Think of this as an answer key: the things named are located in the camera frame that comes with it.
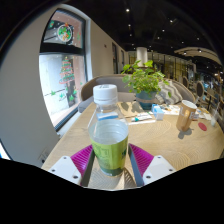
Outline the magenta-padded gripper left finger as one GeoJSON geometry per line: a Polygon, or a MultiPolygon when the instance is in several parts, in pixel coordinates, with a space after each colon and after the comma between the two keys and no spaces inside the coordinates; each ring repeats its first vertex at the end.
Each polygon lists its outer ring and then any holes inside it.
{"type": "Polygon", "coordinates": [[[49,172],[82,187],[89,184],[95,154],[91,145],[71,157],[62,156],[49,172]]]}

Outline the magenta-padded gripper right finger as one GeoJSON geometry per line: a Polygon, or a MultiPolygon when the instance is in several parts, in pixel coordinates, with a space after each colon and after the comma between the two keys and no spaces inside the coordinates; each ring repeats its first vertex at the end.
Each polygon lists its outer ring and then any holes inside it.
{"type": "Polygon", "coordinates": [[[128,144],[135,181],[145,186],[175,172],[175,168],[161,155],[153,156],[142,148],[128,144]]]}

